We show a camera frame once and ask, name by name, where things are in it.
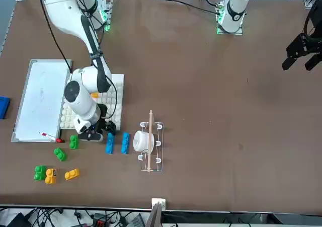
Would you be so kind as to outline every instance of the green lego brick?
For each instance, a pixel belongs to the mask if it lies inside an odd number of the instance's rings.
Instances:
[[[78,136],[77,135],[70,136],[69,148],[70,149],[78,149]]]
[[[35,168],[35,177],[36,181],[43,181],[46,178],[46,166],[36,166]]]
[[[65,161],[67,159],[67,154],[63,152],[62,149],[60,148],[56,148],[54,150],[54,154],[57,156],[57,158],[59,160],[61,160],[62,162]]]

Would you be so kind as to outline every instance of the red marker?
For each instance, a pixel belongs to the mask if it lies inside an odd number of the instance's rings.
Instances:
[[[42,135],[45,136],[45,137],[47,137],[47,138],[49,138],[49,139],[51,139],[51,140],[54,140],[57,143],[63,143],[63,142],[65,142],[64,140],[59,139],[59,138],[56,138],[56,137],[54,137],[52,135],[48,135],[47,133],[42,133]]]

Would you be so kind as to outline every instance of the blue lego brick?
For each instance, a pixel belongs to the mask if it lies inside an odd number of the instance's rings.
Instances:
[[[7,108],[9,106],[10,99],[6,97],[0,97],[0,119],[5,118]]]
[[[127,154],[128,149],[129,149],[129,144],[130,143],[130,134],[129,133],[123,133],[123,140],[122,140],[122,149],[121,153],[122,154]]]
[[[115,136],[113,134],[111,133],[107,134],[107,142],[106,142],[106,148],[105,148],[106,154],[113,154],[114,138]]]

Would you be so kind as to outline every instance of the yellow lego brick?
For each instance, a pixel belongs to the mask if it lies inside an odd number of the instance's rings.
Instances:
[[[91,93],[91,97],[97,99],[99,97],[99,93]]]
[[[47,177],[45,178],[45,183],[53,184],[56,183],[57,169],[50,168],[46,171]]]
[[[66,179],[66,180],[70,180],[70,179],[72,179],[72,178],[77,177],[78,175],[79,175],[79,169],[78,169],[78,168],[76,168],[76,169],[74,169],[74,170],[71,170],[71,171],[69,171],[69,172],[65,173],[65,179]]]

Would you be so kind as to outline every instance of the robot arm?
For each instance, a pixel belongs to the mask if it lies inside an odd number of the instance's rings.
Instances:
[[[61,31],[80,38],[93,62],[92,66],[75,70],[64,91],[65,100],[76,114],[75,129],[82,133],[96,124],[101,117],[101,109],[90,93],[107,92],[111,86],[111,72],[100,50],[94,23],[85,16],[85,13],[100,15],[98,1],[83,0],[87,12],[78,7],[76,0],[43,1],[51,22]]]
[[[245,16],[249,0],[225,0],[225,12],[219,25],[228,33],[234,33],[240,28]]]

